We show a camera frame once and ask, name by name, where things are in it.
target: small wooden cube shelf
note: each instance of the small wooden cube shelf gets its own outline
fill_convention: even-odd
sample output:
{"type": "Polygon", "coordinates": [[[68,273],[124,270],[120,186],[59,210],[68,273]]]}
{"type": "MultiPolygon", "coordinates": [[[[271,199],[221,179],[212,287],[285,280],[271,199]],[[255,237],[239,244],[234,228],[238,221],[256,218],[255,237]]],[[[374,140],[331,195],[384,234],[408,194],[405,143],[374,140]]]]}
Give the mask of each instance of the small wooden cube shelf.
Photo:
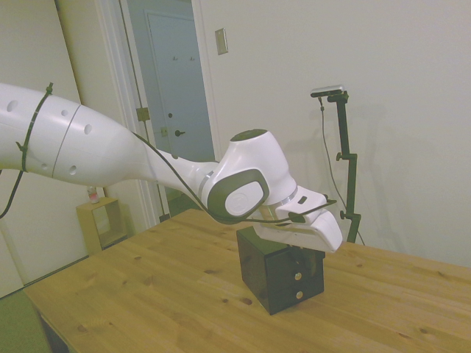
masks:
{"type": "Polygon", "coordinates": [[[89,255],[96,254],[126,238],[127,234],[124,231],[124,224],[117,199],[102,197],[96,204],[87,202],[77,206],[76,209],[89,255]],[[105,208],[110,223],[110,229],[102,234],[99,233],[95,215],[93,214],[93,211],[101,207],[105,208]]]}

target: door hinge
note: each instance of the door hinge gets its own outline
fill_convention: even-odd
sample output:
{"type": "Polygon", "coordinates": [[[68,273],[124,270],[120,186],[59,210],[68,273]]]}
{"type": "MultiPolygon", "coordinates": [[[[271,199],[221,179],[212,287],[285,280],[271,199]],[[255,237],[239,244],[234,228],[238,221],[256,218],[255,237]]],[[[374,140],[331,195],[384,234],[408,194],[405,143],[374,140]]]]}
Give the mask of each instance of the door hinge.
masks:
{"type": "Polygon", "coordinates": [[[136,109],[138,112],[138,121],[146,122],[150,120],[149,108],[138,108],[136,109]]]}

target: wooden shelf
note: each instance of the wooden shelf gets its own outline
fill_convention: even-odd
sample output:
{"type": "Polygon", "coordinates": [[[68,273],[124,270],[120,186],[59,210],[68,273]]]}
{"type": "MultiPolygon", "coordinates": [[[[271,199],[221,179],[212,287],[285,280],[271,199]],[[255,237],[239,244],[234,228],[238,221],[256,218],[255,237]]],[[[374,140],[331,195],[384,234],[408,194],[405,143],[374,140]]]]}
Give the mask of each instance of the wooden shelf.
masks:
{"type": "Polygon", "coordinates": [[[96,254],[127,237],[117,199],[102,197],[96,204],[87,202],[76,209],[89,255],[96,254]],[[105,219],[100,222],[98,214],[105,219]],[[103,221],[105,227],[100,227],[99,223],[103,221]]]}

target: doorway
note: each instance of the doorway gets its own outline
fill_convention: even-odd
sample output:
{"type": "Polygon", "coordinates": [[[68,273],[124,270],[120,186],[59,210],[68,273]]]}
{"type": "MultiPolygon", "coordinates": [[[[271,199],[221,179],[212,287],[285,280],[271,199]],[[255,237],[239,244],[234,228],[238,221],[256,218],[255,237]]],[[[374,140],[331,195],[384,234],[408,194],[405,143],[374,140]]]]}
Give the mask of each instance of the doorway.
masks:
{"type": "MultiPolygon", "coordinates": [[[[197,162],[214,161],[191,1],[121,0],[128,36],[135,43],[153,138],[158,149],[197,162]]],[[[198,208],[165,188],[170,215],[198,208]]]]}

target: zip tie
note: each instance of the zip tie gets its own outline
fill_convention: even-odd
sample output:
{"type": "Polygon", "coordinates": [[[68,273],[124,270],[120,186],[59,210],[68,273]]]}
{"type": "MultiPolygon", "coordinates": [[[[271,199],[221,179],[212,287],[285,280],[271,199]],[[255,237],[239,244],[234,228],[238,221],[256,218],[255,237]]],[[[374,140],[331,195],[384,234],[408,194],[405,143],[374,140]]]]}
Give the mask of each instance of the zip tie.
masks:
{"type": "Polygon", "coordinates": [[[26,170],[26,154],[28,152],[28,144],[29,144],[29,138],[31,137],[31,132],[32,128],[35,125],[36,118],[39,114],[39,111],[41,107],[43,106],[46,98],[52,94],[52,82],[49,83],[49,86],[46,88],[46,93],[44,94],[44,97],[40,100],[38,106],[36,107],[36,111],[33,114],[31,121],[29,122],[29,127],[28,127],[28,132],[26,133],[26,138],[24,139],[24,144],[21,145],[19,142],[16,142],[16,145],[21,151],[21,169],[25,172],[28,172],[26,170]]]}

